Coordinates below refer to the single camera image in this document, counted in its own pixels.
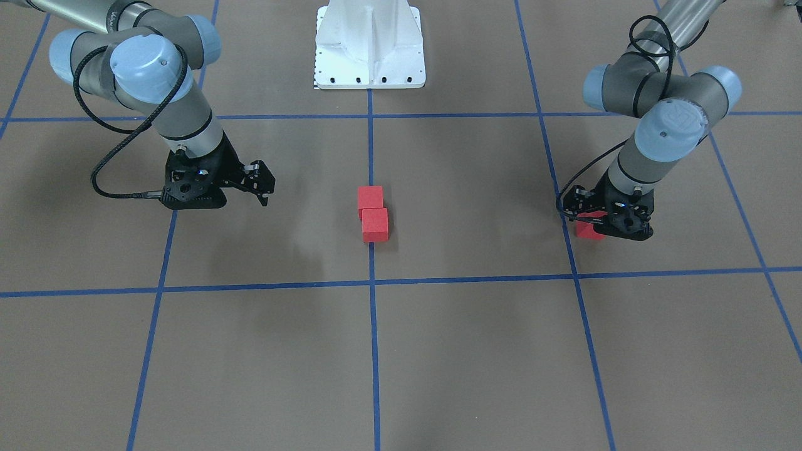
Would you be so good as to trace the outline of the red cube block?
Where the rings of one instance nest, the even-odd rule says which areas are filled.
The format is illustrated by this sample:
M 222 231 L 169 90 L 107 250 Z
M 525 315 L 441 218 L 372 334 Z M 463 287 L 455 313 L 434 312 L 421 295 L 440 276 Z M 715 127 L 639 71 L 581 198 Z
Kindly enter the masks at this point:
M 357 188 L 357 211 L 359 220 L 363 220 L 366 209 L 384 208 L 384 190 L 380 185 L 365 185 Z
M 387 242 L 390 236 L 388 208 L 362 209 L 363 242 Z
M 594 211 L 590 213 L 580 213 L 578 214 L 578 218 L 605 218 L 607 216 L 607 212 L 604 210 Z M 590 239 L 590 240 L 604 240 L 605 235 L 599 234 L 595 229 L 594 225 L 590 222 L 581 222 L 579 219 L 575 220 L 575 228 L 574 228 L 574 235 L 579 239 Z

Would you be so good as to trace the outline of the white column pedestal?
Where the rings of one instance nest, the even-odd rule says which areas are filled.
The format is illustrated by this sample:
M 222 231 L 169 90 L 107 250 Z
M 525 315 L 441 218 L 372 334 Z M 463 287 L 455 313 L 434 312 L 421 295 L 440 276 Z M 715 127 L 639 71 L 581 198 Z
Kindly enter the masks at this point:
M 321 90 L 423 88 L 419 8 L 407 1 L 330 1 L 316 14 L 313 86 Z

